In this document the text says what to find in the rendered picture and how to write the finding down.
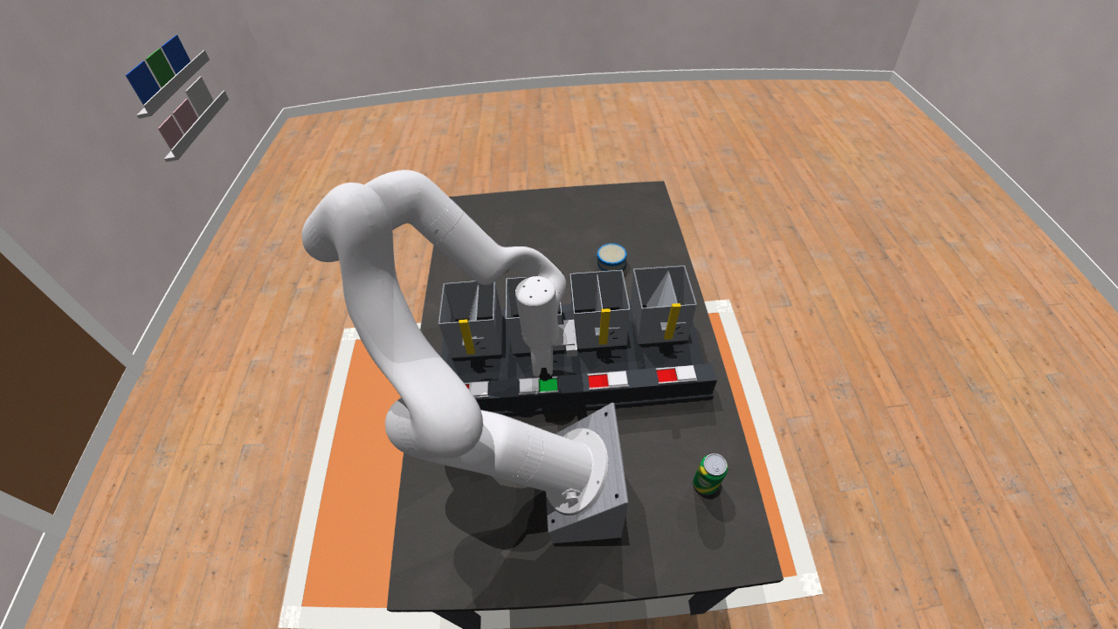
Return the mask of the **blue and white round tin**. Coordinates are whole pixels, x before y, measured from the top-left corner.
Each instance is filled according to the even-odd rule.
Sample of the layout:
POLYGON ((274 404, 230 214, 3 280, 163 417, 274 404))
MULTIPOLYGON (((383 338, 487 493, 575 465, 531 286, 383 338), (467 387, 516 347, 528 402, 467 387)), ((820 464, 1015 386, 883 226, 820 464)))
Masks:
POLYGON ((623 270, 626 255, 625 248, 618 244, 601 245, 597 251, 597 265, 603 271, 623 270))

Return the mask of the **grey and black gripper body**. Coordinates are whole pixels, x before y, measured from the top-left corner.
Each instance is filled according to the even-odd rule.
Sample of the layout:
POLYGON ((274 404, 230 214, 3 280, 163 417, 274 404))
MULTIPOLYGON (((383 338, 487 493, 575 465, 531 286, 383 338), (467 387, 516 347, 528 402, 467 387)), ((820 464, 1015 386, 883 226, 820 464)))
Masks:
POLYGON ((550 375, 555 374, 555 347, 530 347, 530 354, 532 366, 534 366, 534 377, 540 377, 542 368, 547 368, 547 373, 550 375))

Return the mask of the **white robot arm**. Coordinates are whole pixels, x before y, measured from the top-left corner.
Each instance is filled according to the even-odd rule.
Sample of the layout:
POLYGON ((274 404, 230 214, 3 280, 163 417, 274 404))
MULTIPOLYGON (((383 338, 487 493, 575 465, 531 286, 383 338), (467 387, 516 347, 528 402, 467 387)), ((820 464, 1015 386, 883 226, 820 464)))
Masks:
POLYGON ((340 261, 353 326, 376 366, 402 397, 386 414, 389 441, 420 460, 546 490, 563 514, 590 508, 608 473, 600 435, 580 427, 562 437, 480 410, 458 374, 424 339, 404 298, 392 232, 404 223, 413 225, 473 282, 492 284, 508 268, 527 276, 515 289, 525 345, 563 346, 567 358, 576 356, 574 320, 563 320, 563 325, 556 320, 566 280, 544 255, 524 246, 500 247, 430 178, 416 171, 339 184, 305 220, 302 244, 318 261, 340 261))

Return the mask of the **green drink can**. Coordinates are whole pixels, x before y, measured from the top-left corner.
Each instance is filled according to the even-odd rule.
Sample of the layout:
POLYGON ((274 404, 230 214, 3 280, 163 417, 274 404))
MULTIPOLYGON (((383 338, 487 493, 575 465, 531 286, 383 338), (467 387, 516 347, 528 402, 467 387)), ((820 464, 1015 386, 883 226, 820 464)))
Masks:
POLYGON ((716 452, 704 455, 694 476, 694 488, 702 494, 716 493, 727 471, 728 465, 722 455, 716 452))

